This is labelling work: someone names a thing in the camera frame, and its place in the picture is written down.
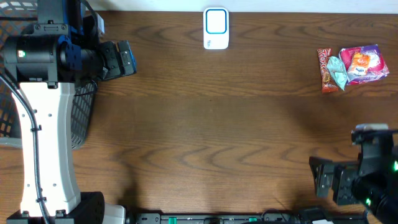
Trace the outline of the orange-red snack bar wrapper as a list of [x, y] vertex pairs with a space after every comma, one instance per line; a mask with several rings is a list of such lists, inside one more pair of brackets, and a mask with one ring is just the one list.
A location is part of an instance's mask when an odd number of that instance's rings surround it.
[[322, 93], [325, 94], [338, 91], [338, 87], [327, 69], [328, 59], [331, 56], [331, 48], [318, 49], [317, 54], [322, 78]]

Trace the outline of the teal snack packet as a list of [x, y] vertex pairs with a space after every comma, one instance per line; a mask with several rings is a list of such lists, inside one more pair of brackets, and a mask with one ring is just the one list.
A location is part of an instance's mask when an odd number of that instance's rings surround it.
[[335, 83], [345, 91], [348, 75], [343, 61], [338, 57], [331, 56], [328, 59], [327, 69]]

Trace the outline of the purple snack packet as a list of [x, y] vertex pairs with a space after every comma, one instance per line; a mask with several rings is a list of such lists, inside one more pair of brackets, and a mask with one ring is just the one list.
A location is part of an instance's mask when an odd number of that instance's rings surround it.
[[367, 74], [363, 76], [348, 75], [347, 85], [357, 85], [362, 83], [375, 82], [389, 74], [389, 69], [385, 63], [381, 51], [377, 44], [361, 47], [343, 48], [339, 52], [339, 58], [343, 61], [346, 71], [351, 65], [352, 57], [355, 53], [368, 54], [371, 57]]

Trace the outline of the small orange snack packet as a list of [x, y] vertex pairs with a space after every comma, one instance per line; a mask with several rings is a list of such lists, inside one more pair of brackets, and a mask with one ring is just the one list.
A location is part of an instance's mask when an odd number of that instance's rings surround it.
[[351, 65], [347, 70], [348, 75], [363, 76], [367, 74], [371, 57], [368, 54], [355, 53], [351, 60]]

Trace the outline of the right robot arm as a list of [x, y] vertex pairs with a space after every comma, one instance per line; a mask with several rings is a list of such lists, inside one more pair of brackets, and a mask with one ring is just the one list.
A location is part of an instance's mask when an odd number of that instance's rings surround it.
[[381, 223], [397, 223], [396, 129], [387, 124], [359, 124], [351, 132], [361, 152], [355, 161], [334, 162], [310, 157], [315, 195], [341, 205], [361, 204]]

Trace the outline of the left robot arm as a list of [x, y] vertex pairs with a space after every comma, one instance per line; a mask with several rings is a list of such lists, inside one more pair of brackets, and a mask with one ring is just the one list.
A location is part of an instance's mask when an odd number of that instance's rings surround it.
[[1, 80], [16, 102], [24, 189], [8, 223], [134, 223], [123, 205], [82, 192], [72, 155], [76, 89], [136, 73], [129, 42], [100, 41], [100, 16], [87, 1], [39, 1], [37, 17], [2, 46]]

